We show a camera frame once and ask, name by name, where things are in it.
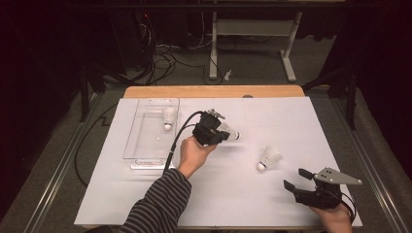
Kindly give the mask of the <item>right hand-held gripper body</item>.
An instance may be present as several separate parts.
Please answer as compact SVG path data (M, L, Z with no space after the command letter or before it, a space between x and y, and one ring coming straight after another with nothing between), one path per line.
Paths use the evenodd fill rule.
M362 180L329 167L313 174L315 189L310 191L296 188L293 196L297 203L318 209L334 209L342 202L342 184L362 185Z

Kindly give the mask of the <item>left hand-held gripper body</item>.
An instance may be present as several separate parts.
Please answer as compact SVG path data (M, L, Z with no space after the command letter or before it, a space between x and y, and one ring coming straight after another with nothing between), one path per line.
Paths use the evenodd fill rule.
M211 146L219 144L216 141L216 134L220 132L218 127L222 124L220 118L224 118L224 116L214 109L201 113L200 121L195 124L192 130L192 135L200 145Z

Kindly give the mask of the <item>white shuttlecock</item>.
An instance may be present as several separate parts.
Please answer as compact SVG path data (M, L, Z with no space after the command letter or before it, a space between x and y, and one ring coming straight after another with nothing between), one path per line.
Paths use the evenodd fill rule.
M224 139L226 141L237 141L241 138L241 134L233 129L230 125L226 122L223 122L219 127L218 130L224 133Z
M174 124L177 115L177 109L173 107L166 107L162 110L163 114L163 128L170 131Z
M273 147L267 147L257 164L257 169L259 171L268 170L281 159L282 154L280 154L277 149Z

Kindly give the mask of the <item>clear plastic tray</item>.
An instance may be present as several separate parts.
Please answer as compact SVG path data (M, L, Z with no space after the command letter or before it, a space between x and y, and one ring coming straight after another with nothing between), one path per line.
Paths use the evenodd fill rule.
M177 109L170 131L163 128L162 110L166 107ZM177 133L179 108L178 98L138 100L123 154L131 169L162 170L165 167Z

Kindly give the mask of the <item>person's right hand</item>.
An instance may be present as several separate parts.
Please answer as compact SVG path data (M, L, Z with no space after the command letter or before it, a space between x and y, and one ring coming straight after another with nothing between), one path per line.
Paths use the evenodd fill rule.
M350 212L343 204L330 210L315 207L311 210L318 215L327 233L353 233Z

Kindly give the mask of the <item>person's left hand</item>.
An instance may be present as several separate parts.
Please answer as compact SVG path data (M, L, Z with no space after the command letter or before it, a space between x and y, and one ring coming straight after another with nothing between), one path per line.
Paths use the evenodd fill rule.
M180 164L177 170L188 180L206 162L208 155L216 147L202 146L194 136L184 139L180 147Z

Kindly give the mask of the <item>wooden table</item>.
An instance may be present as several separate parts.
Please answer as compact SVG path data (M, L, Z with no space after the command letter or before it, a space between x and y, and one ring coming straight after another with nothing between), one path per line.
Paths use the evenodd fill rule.
M243 98L304 97L298 85L168 85L131 86L124 98Z

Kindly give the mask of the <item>white table mat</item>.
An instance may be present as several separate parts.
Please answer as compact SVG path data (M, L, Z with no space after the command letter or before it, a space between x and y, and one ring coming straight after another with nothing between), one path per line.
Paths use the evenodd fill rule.
M160 177L158 170L133 170L123 159L139 99L123 98L94 168L76 224L121 225L133 204ZM284 181L312 189L299 168L318 173L337 163L312 102L307 97L181 98L177 126L197 122L198 112L215 109L241 134L223 142L191 178L192 192L182 228L312 228L316 216L295 202ZM282 154L270 169L259 171L267 147Z

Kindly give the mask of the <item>black metal stand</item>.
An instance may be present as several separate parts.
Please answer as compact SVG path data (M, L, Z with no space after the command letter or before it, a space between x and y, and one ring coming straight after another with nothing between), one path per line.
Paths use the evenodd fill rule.
M88 97L88 89L90 87L97 94L104 93L106 90L101 68L95 63L85 64L80 70L81 122L86 120L89 112L90 98Z
M355 130L355 107L357 89L357 70L350 65L342 65L330 72L319 75L315 80L302 86L307 91L315 86L328 85L327 95L329 98L340 98L346 96L345 117L349 126Z

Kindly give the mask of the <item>black equipment tower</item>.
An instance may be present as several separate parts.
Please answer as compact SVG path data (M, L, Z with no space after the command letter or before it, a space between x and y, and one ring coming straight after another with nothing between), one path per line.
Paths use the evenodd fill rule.
M152 30L144 23L141 13L110 13L125 68L147 67L154 50Z

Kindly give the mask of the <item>aluminium floor rail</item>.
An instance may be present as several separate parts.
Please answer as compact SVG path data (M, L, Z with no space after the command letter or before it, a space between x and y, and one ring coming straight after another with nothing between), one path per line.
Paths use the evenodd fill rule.
M50 181L48 182L45 191L40 198L36 209L31 218L28 220L23 233L38 233L39 229L52 205L52 202L61 187L61 184L67 174L67 171L74 158L75 150L80 147L81 138L86 134L86 126L89 123L91 115L98 106L102 98L101 94L93 93L86 102L89 104L89 110L85 116L81 117L75 132L73 133L59 163L53 170Z
M356 148L360 166L394 233L412 233L412 182L395 158L376 121L361 98L355 128L345 115L346 102L331 99Z

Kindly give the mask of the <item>white metal desk frame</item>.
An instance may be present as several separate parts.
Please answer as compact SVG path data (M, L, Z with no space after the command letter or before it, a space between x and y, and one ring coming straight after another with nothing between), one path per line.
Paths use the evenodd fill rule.
M294 19L288 20L218 19L217 14L213 13L209 79L215 80L218 77L217 41L219 36L284 37L288 39L288 45L279 53L289 82L295 83L296 76L291 64L290 53L301 17L302 12L296 13Z

